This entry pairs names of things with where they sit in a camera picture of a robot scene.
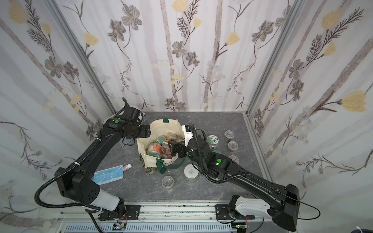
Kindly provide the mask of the orange sunflower seed cup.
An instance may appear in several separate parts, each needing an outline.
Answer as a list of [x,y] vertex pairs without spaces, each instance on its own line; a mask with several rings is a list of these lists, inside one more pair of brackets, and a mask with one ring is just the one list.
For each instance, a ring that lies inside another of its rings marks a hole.
[[235,153],[239,148],[239,145],[236,141],[229,141],[227,143],[227,150],[230,152],[230,153]]

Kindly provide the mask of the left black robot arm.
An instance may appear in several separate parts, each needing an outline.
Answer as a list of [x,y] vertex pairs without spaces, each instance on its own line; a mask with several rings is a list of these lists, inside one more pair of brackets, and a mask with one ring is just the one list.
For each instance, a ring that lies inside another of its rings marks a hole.
[[150,137],[150,126],[142,124],[143,117],[141,110],[125,106],[109,118],[86,151],[67,168],[56,171],[61,196],[84,206],[98,207],[112,218],[124,216],[126,208],[123,199],[102,190],[93,181],[93,176],[100,163],[120,140]]

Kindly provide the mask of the clear lid green seed cup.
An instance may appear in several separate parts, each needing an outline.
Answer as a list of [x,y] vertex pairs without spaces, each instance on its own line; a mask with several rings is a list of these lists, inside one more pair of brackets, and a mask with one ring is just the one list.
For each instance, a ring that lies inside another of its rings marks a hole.
[[231,141],[235,137],[235,133],[231,130],[227,130],[224,132],[224,140],[226,142]]

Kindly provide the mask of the white lid seed jar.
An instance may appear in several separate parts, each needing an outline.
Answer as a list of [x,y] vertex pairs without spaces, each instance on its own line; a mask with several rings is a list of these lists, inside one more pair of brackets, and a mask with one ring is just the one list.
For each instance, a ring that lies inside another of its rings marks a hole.
[[195,183],[195,182],[197,182],[198,175],[199,175],[199,172],[193,166],[193,164],[188,164],[184,168],[184,176],[185,176],[187,182],[189,182],[189,183]]

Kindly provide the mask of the large strawberry label jar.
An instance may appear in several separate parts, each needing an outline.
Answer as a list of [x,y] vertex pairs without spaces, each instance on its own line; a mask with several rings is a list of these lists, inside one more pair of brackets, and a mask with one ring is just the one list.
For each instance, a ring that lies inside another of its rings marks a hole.
[[211,150],[216,150],[219,143],[219,138],[215,135],[209,135],[207,137],[207,143]]

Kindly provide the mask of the cream canvas tote bag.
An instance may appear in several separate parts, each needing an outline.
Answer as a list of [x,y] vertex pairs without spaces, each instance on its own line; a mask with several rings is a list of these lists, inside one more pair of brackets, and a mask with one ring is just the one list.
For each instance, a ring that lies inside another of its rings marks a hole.
[[176,119],[158,119],[150,123],[151,136],[137,139],[140,161],[146,175],[164,174],[168,170],[178,170],[185,159],[171,155],[167,142],[184,139],[182,126]]

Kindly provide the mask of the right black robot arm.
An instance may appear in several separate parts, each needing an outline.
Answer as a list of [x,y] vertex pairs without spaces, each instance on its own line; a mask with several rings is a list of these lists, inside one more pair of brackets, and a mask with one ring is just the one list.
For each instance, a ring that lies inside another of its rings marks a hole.
[[299,189],[293,184],[283,186],[268,181],[241,167],[229,157],[213,152],[207,142],[193,138],[188,145],[169,142],[172,155],[187,157],[197,165],[201,175],[213,183],[233,183],[262,199],[269,205],[265,213],[279,227],[296,231],[300,209]]

